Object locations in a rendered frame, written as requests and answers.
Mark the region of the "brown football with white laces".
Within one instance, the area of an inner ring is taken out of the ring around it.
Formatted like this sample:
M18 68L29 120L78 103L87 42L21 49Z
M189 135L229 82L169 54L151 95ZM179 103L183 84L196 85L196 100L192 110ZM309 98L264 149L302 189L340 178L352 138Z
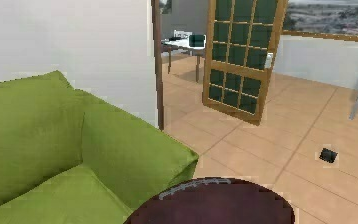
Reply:
M205 177L153 196L124 224L295 224L290 203L259 184Z

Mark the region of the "dark green box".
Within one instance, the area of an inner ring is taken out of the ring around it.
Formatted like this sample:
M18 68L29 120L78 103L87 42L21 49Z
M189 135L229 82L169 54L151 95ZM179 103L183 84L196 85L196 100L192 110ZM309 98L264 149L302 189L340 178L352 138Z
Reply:
M199 34L193 34L189 36L189 46L190 47L201 47L205 46L205 36Z

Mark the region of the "wooden door with glass panes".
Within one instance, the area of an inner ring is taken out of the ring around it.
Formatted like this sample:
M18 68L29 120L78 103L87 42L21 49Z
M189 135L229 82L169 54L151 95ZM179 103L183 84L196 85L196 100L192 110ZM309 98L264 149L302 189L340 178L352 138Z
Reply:
M288 0L209 0L202 102L258 125Z

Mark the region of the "white table with brown legs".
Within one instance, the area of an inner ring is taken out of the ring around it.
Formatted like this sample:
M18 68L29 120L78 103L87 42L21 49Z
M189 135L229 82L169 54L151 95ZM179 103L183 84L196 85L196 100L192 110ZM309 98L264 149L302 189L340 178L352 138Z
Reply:
M173 48L178 48L178 49L184 49L184 50L191 51L196 56L195 77L196 77L196 81L199 81L199 78L200 78L200 58L205 53L205 46L191 47L189 45L189 40L188 39L181 39L181 40L175 40L175 41L162 40L162 44L164 46L168 47L168 55L169 55L168 71L171 71L171 62L172 62L172 60L171 60L171 51L172 51Z

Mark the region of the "small black square object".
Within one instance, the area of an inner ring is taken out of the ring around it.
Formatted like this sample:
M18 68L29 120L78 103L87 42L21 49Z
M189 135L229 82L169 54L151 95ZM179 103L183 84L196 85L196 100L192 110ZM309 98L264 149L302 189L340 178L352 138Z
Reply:
M328 163L334 163L338 153L327 148L323 148L319 158Z

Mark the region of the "brown door frame post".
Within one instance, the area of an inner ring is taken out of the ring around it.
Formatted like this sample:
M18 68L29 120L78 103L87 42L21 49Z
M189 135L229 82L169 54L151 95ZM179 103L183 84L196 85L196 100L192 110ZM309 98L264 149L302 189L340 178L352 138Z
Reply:
M162 80L162 58L161 58L161 32L160 32L160 10L159 0L151 0L154 57L155 57L155 75L157 92L157 121L158 128L164 130L164 105L163 105L163 80Z

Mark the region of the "wooden framed landscape picture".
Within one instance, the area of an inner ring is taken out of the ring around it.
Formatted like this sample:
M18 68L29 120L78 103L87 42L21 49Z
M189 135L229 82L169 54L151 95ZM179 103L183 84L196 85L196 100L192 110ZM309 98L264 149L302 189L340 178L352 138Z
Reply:
M358 42L358 0L288 0L283 35Z

